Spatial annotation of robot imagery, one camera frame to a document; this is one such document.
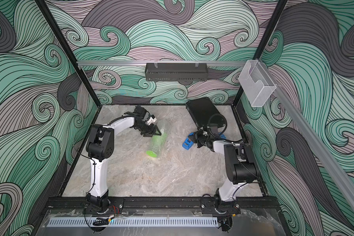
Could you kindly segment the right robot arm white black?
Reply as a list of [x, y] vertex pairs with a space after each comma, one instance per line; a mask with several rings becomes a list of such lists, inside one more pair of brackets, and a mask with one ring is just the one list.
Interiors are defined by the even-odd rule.
[[214, 208], [218, 211], [229, 205], [235, 206], [240, 191], [259, 180], [255, 164], [248, 161], [243, 139], [233, 141], [224, 138], [223, 133], [227, 126], [226, 118], [216, 113], [208, 118], [203, 128], [189, 136], [198, 148], [207, 147], [211, 152], [224, 156], [227, 179], [213, 197]]

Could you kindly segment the blue tape dispenser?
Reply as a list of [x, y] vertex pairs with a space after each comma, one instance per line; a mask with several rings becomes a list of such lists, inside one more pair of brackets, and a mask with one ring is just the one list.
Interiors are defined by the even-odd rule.
[[189, 150], [194, 144], [197, 143], [194, 133], [190, 133], [182, 144], [182, 147]]

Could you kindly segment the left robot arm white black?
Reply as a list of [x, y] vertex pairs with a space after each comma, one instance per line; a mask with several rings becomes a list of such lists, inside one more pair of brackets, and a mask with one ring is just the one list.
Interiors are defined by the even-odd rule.
[[138, 105], [132, 112], [125, 112], [107, 124], [94, 124], [88, 136], [86, 152], [91, 166], [91, 187], [86, 200], [102, 212], [109, 208], [109, 189], [107, 186], [108, 159], [115, 150], [115, 137], [126, 129], [132, 128], [143, 137], [161, 136], [156, 125], [157, 118]]

